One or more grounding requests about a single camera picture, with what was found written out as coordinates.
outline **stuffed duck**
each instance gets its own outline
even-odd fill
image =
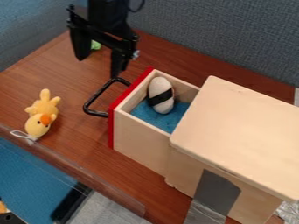
[[[56,96],[50,99],[50,90],[47,88],[43,89],[40,92],[40,99],[25,109],[25,112],[29,114],[29,118],[24,126],[27,134],[19,130],[14,130],[11,134],[36,141],[48,132],[52,123],[56,120],[59,113],[56,106],[59,102],[60,97]]]

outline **toy beak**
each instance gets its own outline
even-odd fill
[[[46,126],[49,125],[49,123],[51,122],[51,117],[48,115],[42,115],[40,117],[40,121]]]

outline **wooden lid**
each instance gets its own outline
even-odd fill
[[[282,200],[299,200],[299,108],[210,76],[173,147]]]

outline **red panel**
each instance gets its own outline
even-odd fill
[[[108,108],[108,146],[114,148],[115,108],[154,70],[147,68]]]

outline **egg with black band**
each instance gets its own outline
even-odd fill
[[[148,102],[160,114],[168,114],[174,105],[174,89],[164,77],[151,80],[148,89]]]

